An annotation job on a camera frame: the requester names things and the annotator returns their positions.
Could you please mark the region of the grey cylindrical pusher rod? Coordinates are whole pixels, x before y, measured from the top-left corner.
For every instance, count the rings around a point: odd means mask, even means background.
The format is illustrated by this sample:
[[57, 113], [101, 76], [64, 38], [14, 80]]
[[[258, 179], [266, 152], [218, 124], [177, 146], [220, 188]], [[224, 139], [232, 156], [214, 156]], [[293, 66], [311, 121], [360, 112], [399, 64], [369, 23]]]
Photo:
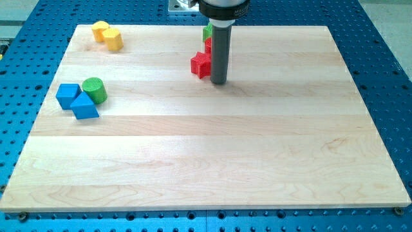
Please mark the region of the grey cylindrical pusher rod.
[[231, 31], [234, 20], [209, 20], [212, 25], [211, 82], [225, 84], [227, 81]]

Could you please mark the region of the black round tool flange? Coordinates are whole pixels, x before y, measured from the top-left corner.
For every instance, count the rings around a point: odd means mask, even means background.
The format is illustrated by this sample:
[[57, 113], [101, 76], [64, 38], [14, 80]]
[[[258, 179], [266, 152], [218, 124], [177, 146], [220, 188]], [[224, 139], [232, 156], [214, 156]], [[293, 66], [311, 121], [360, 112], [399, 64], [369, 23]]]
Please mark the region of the black round tool flange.
[[250, 0], [199, 0], [199, 11], [209, 19], [229, 21], [243, 17]]

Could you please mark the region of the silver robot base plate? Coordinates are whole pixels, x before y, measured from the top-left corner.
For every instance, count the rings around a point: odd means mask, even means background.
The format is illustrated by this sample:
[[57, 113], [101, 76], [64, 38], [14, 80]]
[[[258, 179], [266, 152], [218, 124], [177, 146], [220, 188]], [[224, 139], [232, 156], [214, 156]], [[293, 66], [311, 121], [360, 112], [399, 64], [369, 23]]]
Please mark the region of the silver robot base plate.
[[168, 0], [169, 12], [197, 12], [198, 5], [189, 7], [188, 0]]

